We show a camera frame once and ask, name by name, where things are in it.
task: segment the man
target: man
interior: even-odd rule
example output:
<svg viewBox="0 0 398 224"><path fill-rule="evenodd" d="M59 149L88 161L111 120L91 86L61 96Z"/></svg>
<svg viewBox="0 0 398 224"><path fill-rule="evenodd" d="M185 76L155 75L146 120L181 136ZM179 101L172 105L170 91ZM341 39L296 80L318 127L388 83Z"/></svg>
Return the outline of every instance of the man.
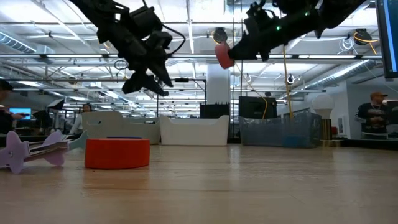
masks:
<svg viewBox="0 0 398 224"><path fill-rule="evenodd" d="M371 102L359 106L356 120L361 123L363 139L386 140L388 108L383 104L386 94L374 92L371 94Z"/></svg>
<svg viewBox="0 0 398 224"><path fill-rule="evenodd" d="M0 79L0 103L12 92L12 86L5 80ZM12 130L12 122L24 118L20 114L9 114L0 109L0 134L7 134Z"/></svg>

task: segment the white pillar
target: white pillar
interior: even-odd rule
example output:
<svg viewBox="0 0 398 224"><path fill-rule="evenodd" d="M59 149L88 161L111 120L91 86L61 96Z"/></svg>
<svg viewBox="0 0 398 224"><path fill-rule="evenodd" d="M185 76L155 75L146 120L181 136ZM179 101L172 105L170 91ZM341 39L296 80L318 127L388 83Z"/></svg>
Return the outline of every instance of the white pillar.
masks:
<svg viewBox="0 0 398 224"><path fill-rule="evenodd" d="M207 104L226 104L230 97L230 70L220 65L207 65Z"/></svg>

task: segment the ceiling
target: ceiling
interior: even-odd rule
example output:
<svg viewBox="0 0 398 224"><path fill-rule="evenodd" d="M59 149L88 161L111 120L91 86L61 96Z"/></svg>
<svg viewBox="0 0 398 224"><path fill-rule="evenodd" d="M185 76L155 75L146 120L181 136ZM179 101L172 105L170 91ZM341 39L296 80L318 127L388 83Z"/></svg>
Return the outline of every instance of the ceiling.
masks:
<svg viewBox="0 0 398 224"><path fill-rule="evenodd" d="M35 49L44 49L47 52L55 54L115 54L117 51L112 46L99 44L96 38L96 27L67 0L44 0L42 1L45 9L38 6L36 0L2 0L0 7L0 32L7 34L14 39L22 42ZM118 0L117 2L135 10L142 7L141 0ZM244 27L240 23L245 16L239 10L235 10L232 14L228 10L224 10L224 0L147 0L148 6L155 8L155 13L169 27L181 32L187 37L187 42L177 52L179 54L188 54L184 58L170 59L167 62L167 70L172 78L185 77L206 79L207 65L216 63L213 58L197 59L194 55L198 54L214 54L216 43L207 36L216 27L224 27L229 35L230 44L238 42ZM276 14L280 12L268 7ZM316 39L313 32L293 40L286 46L287 55L371 55L372 49L369 45L350 45L351 40L344 40L348 33L353 33L357 28L366 28L373 39L378 39L376 10L369 7L360 9L350 15L340 26L326 30L321 39ZM175 49L182 39L174 35L174 41L170 46L170 50ZM379 42L374 43L376 53L380 54ZM281 54L282 47L272 50L271 54ZM0 44L0 54L21 54L18 50L14 50L4 44ZM123 78L128 78L131 72L128 70L117 70L114 68L114 59L104 60L103 58L93 59L73 59L55 58L52 64L38 62L33 59L3 58L3 67L6 69L19 68L18 74L2 73L4 78L34 78L38 76L44 77L45 74L50 75L54 80L67 79L70 77L83 78L85 80L92 79L92 83L101 88L117 90L123 85ZM297 86L304 83L312 82L320 75L335 68L341 64L351 63L349 60L287 60L287 73L293 74ZM251 85L258 90L280 90L284 88L284 64L283 60L270 60L267 63L244 62L242 72L250 76ZM240 68L231 68L231 74L239 76ZM106 82L98 83L98 79L107 79ZM71 85L67 82L52 83L25 83L26 88L87 88L89 84L79 82ZM245 83L242 83L244 89L250 89ZM179 110L163 105L165 114L179 114L186 116L198 114L197 104L204 99L204 92L197 83L177 83L176 88L186 88L194 91L173 92L168 96L169 100L164 103L174 101L175 106L180 106ZM61 95L70 96L67 92L56 92ZM80 100L90 100L92 102L108 102L103 104L103 109L109 108L109 103L116 103L112 107L118 109L131 109L128 107L118 107L118 103L122 103L120 99L128 100L130 103L153 104L156 98L152 93L141 92L124 95L121 91L113 91L119 97L117 99L109 95L101 96L95 91L85 91L75 94ZM141 106L138 114L146 114Z"/></svg>

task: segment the table surface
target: table surface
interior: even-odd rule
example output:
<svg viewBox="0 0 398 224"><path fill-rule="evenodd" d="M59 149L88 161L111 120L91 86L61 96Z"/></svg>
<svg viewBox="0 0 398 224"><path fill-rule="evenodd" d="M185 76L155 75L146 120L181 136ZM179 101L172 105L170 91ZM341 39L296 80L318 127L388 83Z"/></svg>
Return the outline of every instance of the table surface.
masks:
<svg viewBox="0 0 398 224"><path fill-rule="evenodd" d="M397 223L395 151L152 146L148 167L83 161L0 169L1 222Z"/></svg>

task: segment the red tape roll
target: red tape roll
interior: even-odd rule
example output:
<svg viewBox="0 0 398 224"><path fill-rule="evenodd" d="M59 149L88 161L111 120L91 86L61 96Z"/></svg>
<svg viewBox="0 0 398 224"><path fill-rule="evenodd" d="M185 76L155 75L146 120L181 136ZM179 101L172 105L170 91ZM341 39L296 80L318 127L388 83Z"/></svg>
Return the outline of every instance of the red tape roll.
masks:
<svg viewBox="0 0 398 224"><path fill-rule="evenodd" d="M88 139L85 167L92 169L130 169L148 166L148 139Z"/></svg>
<svg viewBox="0 0 398 224"><path fill-rule="evenodd" d="M229 50L231 49L226 42L216 45L215 48L218 63L223 69L231 68L234 65L234 61L228 55Z"/></svg>

